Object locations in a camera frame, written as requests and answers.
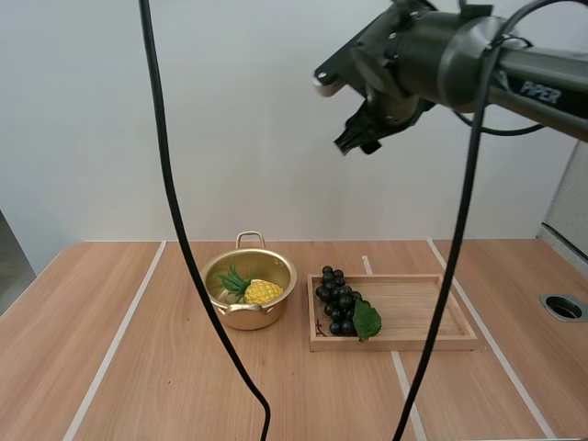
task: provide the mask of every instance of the metal hole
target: metal hole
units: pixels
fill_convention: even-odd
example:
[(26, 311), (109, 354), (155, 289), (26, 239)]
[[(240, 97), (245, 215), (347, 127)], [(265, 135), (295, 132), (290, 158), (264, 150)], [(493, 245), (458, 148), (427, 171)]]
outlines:
[(563, 297), (551, 296), (547, 298), (545, 302), (552, 311), (566, 319), (579, 319), (582, 317), (582, 310), (578, 305), (564, 299)]
[(588, 322), (588, 305), (570, 295), (541, 296), (541, 303), (562, 322)]

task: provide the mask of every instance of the black cable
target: black cable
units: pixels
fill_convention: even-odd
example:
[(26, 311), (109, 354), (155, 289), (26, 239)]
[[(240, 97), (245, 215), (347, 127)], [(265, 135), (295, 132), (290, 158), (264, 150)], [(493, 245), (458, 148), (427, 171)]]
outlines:
[[(533, 3), (521, 7), (510, 18), (508, 18), (506, 22), (503, 23), (501, 28), (496, 33), (494, 39), (492, 39), (491, 46), (502, 36), (510, 33), (516, 24), (531, 12), (547, 5), (565, 1), (572, 1), (588, 6), (588, 0), (536, 0)], [(482, 67), (476, 102), (476, 112), (474, 114), (474, 120), (472, 121), (471, 126), (471, 134), (469, 136), (468, 161), (466, 163), (466, 173), (464, 176), (463, 188), (461, 190), (458, 220), (456, 222), (456, 229), (453, 235), (453, 242), (451, 243), (451, 250), (449, 251), (449, 258), (447, 259), (447, 268), (445, 275), (443, 276), (443, 283), (441, 284), (439, 298), (435, 306), (435, 312), (433, 313), (433, 319), (431, 320), (429, 332), (426, 336), (426, 341), (424, 342), (423, 354), (421, 355), (419, 366), (416, 369), (416, 373), (414, 374), (413, 384), (411, 385), (408, 396), (406, 397), (406, 402), (402, 408), (401, 419), (398, 422), (398, 426), (396, 427), (396, 432), (394, 433), (392, 441), (401, 441), (402, 434), (404, 433), (404, 429), (410, 417), (411, 409), (414, 405), (414, 400), (416, 399), (416, 394), (421, 387), (426, 367), (433, 353), (435, 339), (439, 331), (439, 325), (441, 324), (441, 318), (443, 317), (443, 311), (449, 296), (449, 289), (451, 288), (453, 275), (458, 264), (459, 250), (463, 241), (466, 220), (468, 219), (469, 203), (471, 201), (471, 193), (473, 190), (474, 177), (476, 174), (476, 162), (478, 159), (478, 151), (480, 149), (482, 122), (484, 120), (484, 113), (486, 104), (488, 102), (492, 72), (496, 67), (496, 63), (498, 62), (499, 57), (500, 46), (494, 46), (492, 51), (487, 52), (487, 60)]]
[(159, 65), (157, 63), (155, 41), (153, 39), (153, 26), (151, 21), (149, 0), (139, 0), (139, 8), (141, 10), (141, 26), (143, 32), (143, 41), (145, 43), (145, 53), (147, 55), (149, 75), (151, 78), (153, 107), (155, 111), (155, 122), (157, 124), (157, 139), (159, 142), (159, 156), (162, 163), (162, 174), (164, 176), (165, 194), (167, 195), (167, 202), (169, 204), (169, 209), (171, 211), (172, 219), (174, 221), (177, 240), (179, 241), (180, 248), (182, 249), (182, 254), (184, 255), (184, 259), (186, 260), (187, 269), (190, 273), (190, 276), (192, 276), (192, 280), (194, 281), (194, 285), (198, 290), (200, 300), (202, 300), (202, 304), (204, 305), (204, 309), (206, 310), (206, 313), (208, 314), (209, 319), (212, 322), (212, 326), (214, 326), (214, 330), (216, 331), (217, 335), (222, 341), (224, 348), (227, 350), (227, 353), (229, 354), (229, 357), (231, 358), (233, 364), (239, 371), (239, 374), (241, 374), (241, 378), (243, 379), (249, 390), (253, 393), (253, 395), (259, 400), (262, 406), (264, 406), (266, 418), (264, 420), (264, 428), (261, 434), (261, 439), (262, 441), (264, 441), (267, 438), (267, 430), (269, 429), (269, 404), (267, 403), (266, 397), (264, 397), (264, 395), (254, 385), (253, 381), (249, 377), (249, 374), (247, 374), (247, 371), (245, 370), (243, 363), (241, 362), (239, 356), (237, 356), (237, 353), (232, 347), (231, 340), (229, 340), (229, 337), (224, 332), (224, 329), (222, 329), (221, 322), (219, 321), (219, 318), (217, 317), (217, 314), (214, 311), (212, 303), (210, 302), (209, 295), (206, 291), (206, 288), (204, 287), (204, 283), (202, 282), (202, 278), (200, 277), (200, 273), (198, 272), (194, 256), (192, 255), (192, 252), (190, 250), (190, 243), (186, 236), (186, 230), (184, 228), (184, 223), (182, 222), (180, 207), (178, 205), (177, 196), (175, 194), (174, 178), (172, 175), (172, 165), (170, 162), (169, 146), (167, 142), (167, 127), (165, 124), (164, 93), (162, 91), (161, 77), (159, 74)]
[[(493, 48), (496, 46), (501, 46), (506, 41), (509, 41), (509, 40), (523, 41), (524, 44), (528, 48), (533, 47), (533, 43), (531, 41), (529, 41), (528, 39), (525, 39), (523, 37), (518, 37), (516, 35), (505, 35), (505, 36), (500, 37), (499, 39), (495, 39), (495, 43), (491, 43), (491, 47)], [(467, 119), (463, 114), (457, 112), (456, 110), (452, 110), (452, 111), (456, 115), (456, 117), (458, 117), (466, 125), (471, 127), (471, 120)], [(541, 130), (544, 127), (545, 126), (543, 126), (542, 124), (535, 124), (533, 126), (525, 127), (523, 129), (515, 129), (515, 130), (498, 130), (498, 129), (491, 129), (488, 127), (482, 127), (481, 132), (488, 133), (489, 135), (494, 135), (494, 136), (521, 136), (521, 135), (528, 135), (529, 133), (533, 133), (534, 131)]]
[[(467, 125), (471, 127), (472, 121), (464, 117), (461, 113), (453, 110), (453, 113), (465, 122)], [(516, 129), (516, 130), (498, 130), (498, 129), (491, 129), (489, 127), (482, 127), (482, 133), (488, 133), (489, 135), (494, 136), (521, 136), (521, 135), (528, 135), (529, 133), (533, 133), (534, 131), (538, 131), (543, 129), (545, 126), (541, 124), (535, 124), (534, 126), (525, 127), (524, 129)]]

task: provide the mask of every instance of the wooden tray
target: wooden tray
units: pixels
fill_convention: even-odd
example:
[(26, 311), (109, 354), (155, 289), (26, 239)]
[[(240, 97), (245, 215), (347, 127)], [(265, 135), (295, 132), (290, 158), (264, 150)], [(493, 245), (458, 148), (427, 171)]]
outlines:
[[(309, 312), (311, 351), (420, 351), (433, 317), (433, 310), (443, 277), (429, 275), (360, 275), (345, 276), (353, 290), (361, 292), (364, 300), (378, 310), (382, 329), (366, 342), (357, 337), (334, 336), (331, 323), (323, 309), (324, 303), (314, 294), (322, 276), (309, 276)], [(322, 335), (317, 328), (321, 325)], [(472, 350), (478, 339), (453, 295), (449, 295), (437, 335), (435, 350)]]

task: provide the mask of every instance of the grape stem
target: grape stem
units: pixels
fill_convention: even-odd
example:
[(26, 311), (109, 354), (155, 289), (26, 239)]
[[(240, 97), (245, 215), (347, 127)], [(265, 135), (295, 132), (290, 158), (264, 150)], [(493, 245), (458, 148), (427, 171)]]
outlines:
[(320, 335), (322, 335), (323, 337), (326, 337), (326, 336), (327, 336), (327, 334), (325, 334), (325, 333), (322, 331), (322, 329), (321, 329), (321, 328), (322, 328), (321, 322), (319, 322), (319, 319), (316, 319), (316, 330), (317, 330), (317, 332), (318, 332)]

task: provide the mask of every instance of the pineapple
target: pineapple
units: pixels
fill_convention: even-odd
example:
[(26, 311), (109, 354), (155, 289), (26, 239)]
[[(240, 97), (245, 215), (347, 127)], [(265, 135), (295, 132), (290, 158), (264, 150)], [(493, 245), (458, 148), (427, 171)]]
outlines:
[(284, 290), (275, 283), (266, 280), (254, 280), (251, 269), (249, 270), (249, 278), (243, 280), (234, 266), (229, 267), (228, 274), (217, 274), (222, 282), (222, 285), (229, 291), (229, 295), (233, 295), (235, 303), (267, 303), (282, 295)]

